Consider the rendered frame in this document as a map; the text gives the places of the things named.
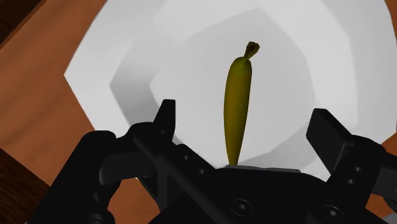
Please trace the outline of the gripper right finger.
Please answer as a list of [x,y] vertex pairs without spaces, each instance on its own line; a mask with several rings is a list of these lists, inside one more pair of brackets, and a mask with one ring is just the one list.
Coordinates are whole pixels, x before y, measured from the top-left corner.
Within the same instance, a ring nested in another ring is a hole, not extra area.
[[306,138],[330,175],[316,212],[397,213],[397,155],[349,132],[327,109],[313,110]]

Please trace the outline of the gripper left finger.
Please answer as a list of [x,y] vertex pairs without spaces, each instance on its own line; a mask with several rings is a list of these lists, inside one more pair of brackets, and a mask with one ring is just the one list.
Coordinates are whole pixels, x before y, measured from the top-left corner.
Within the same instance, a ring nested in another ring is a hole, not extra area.
[[148,224],[215,224],[190,195],[189,181],[213,167],[173,143],[175,122],[176,102],[165,99],[153,122],[136,123],[122,137],[106,130],[85,134],[28,224],[116,224],[110,200],[132,178],[160,210]]

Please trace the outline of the yellow-green banana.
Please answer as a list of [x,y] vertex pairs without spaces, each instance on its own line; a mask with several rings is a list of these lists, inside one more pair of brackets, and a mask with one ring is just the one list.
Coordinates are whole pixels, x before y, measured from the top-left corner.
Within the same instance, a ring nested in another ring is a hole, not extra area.
[[251,57],[260,46],[250,41],[244,55],[236,58],[228,71],[223,103],[223,123],[228,163],[237,165],[244,138],[252,80]]

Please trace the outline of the white bowl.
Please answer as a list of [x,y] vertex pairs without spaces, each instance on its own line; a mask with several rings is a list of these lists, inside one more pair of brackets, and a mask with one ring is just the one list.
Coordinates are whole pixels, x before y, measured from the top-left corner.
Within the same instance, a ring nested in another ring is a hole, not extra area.
[[223,167],[226,77],[250,41],[260,49],[241,165],[326,179],[305,137],[314,108],[378,143],[396,132],[397,40],[385,0],[107,0],[65,78],[92,126],[117,136],[175,99],[175,142]]

